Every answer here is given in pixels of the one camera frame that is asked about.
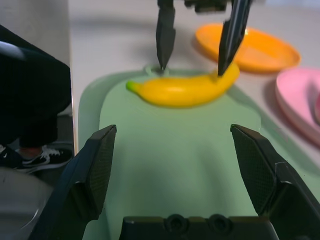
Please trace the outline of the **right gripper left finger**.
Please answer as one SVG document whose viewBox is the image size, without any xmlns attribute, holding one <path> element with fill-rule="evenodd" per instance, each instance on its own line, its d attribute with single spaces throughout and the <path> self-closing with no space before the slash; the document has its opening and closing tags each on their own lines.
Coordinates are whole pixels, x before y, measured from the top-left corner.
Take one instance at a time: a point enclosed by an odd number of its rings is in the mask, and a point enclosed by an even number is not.
<svg viewBox="0 0 320 240">
<path fill-rule="evenodd" d="M 102 213 L 112 169 L 117 127 L 92 134 L 64 168 L 29 238 L 81 240 Z"/>
</svg>

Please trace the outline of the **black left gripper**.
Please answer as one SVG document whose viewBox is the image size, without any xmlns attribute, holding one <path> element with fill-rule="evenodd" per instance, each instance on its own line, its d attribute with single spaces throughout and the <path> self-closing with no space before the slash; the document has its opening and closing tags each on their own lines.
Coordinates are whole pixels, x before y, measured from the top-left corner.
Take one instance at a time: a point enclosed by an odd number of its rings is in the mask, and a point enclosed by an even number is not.
<svg viewBox="0 0 320 240">
<path fill-rule="evenodd" d="M 223 75 L 233 62 L 244 39 L 252 0 L 185 0 L 187 8 L 196 13 L 225 12 L 231 2 L 230 18 L 223 23 L 218 52 L 218 75 Z M 161 69 L 166 69 L 171 58 L 176 29 L 173 0 L 158 0 L 158 20 L 156 26 L 156 54 Z"/>
</svg>

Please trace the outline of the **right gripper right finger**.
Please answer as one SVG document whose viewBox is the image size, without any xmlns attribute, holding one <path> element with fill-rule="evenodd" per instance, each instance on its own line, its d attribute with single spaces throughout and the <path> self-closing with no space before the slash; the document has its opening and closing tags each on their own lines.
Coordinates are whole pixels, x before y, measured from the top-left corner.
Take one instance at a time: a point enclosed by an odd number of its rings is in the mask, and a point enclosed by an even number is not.
<svg viewBox="0 0 320 240">
<path fill-rule="evenodd" d="M 280 240 L 318 240 L 320 203 L 298 172 L 259 132 L 230 127 L 240 174 L 255 212 Z"/>
</svg>

